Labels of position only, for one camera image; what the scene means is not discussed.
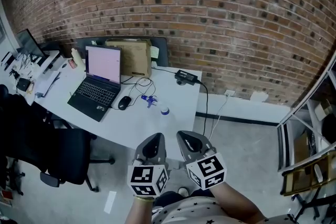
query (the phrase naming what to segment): white tape on floor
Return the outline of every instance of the white tape on floor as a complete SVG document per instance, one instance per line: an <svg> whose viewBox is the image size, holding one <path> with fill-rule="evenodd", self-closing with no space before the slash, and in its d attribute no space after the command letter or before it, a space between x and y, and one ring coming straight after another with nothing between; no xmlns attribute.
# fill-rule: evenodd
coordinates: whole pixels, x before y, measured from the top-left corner
<svg viewBox="0 0 336 224"><path fill-rule="evenodd" d="M106 204L105 204L104 212L108 214L111 212L113 202L114 202L116 195L117 193L115 191L110 191L109 196L107 197Z"/></svg>

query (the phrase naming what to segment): monitor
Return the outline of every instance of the monitor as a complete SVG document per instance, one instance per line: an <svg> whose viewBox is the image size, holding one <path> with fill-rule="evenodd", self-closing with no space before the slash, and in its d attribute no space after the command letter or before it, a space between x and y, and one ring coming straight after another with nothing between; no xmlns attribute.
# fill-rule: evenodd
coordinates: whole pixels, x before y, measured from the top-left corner
<svg viewBox="0 0 336 224"><path fill-rule="evenodd" d="M16 38L20 47L23 49L24 54L35 55L43 58L46 57L28 29L17 33Z"/></svg>
<svg viewBox="0 0 336 224"><path fill-rule="evenodd" d="M86 46L86 73L120 84L121 49Z"/></svg>

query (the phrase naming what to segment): concrete floor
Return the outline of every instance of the concrete floor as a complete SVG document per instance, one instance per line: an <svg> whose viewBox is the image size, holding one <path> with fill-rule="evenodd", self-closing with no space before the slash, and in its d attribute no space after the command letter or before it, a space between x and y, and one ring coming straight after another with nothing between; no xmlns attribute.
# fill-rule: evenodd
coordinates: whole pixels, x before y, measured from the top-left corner
<svg viewBox="0 0 336 224"><path fill-rule="evenodd" d="M194 131L203 133L204 118L195 119ZM213 120L207 121L206 136L210 136ZM220 121L212 138L212 144L221 152L226 162L227 182L252 200L266 217L295 214L297 202L279 195L282 177L277 172L278 141L275 127ZM1 212L19 224L87 224L124 223L133 196L125 184L127 165L131 163L134 150L98 138L92 141L92 157L114 156L116 163L91 164L89 178L100 192L89 191L86 184L65 183L59 188L45 185L39 179L39 170L20 162L20 170L26 173L22 180L24 196L15 196L15 207L0 205ZM181 182L189 189L195 185L188 179L179 164L170 161L170 179L167 190L177 191ZM116 191L110 214L104 206L109 191ZM311 211L302 219L312 223Z"/></svg>

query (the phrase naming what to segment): white cable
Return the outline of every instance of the white cable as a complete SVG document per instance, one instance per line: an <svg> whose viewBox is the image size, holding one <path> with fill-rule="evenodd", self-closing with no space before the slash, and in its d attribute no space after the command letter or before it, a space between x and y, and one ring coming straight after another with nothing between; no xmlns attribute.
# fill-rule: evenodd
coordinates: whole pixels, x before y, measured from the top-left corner
<svg viewBox="0 0 336 224"><path fill-rule="evenodd" d="M229 97L230 97L230 96L226 95L225 102L224 102L224 104L221 106L221 108L217 111L216 115L218 115L218 114L220 113L220 111L223 109L223 107L225 106L225 104L226 104L227 100L229 99ZM211 130L211 135L210 135L210 137L209 137L209 140L211 139L212 134L214 133L214 131L215 131L216 127L217 127L217 124L219 123L219 120L221 119L221 116L222 116L222 115L219 116L219 118L218 118L218 120L217 120L215 126L214 126L213 129Z"/></svg>

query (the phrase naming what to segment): computer mouse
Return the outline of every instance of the computer mouse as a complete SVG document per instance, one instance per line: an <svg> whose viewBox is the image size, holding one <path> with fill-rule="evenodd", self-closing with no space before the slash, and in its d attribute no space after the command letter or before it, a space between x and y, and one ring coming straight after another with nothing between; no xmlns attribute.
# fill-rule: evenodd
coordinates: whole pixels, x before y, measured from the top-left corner
<svg viewBox="0 0 336 224"><path fill-rule="evenodd" d="M125 110L127 107L128 107L128 105L130 104L130 102L132 101L132 99L129 97L129 96L124 96L121 100L120 100L120 102L119 102L119 104L118 104L118 108L120 109L120 110Z"/></svg>

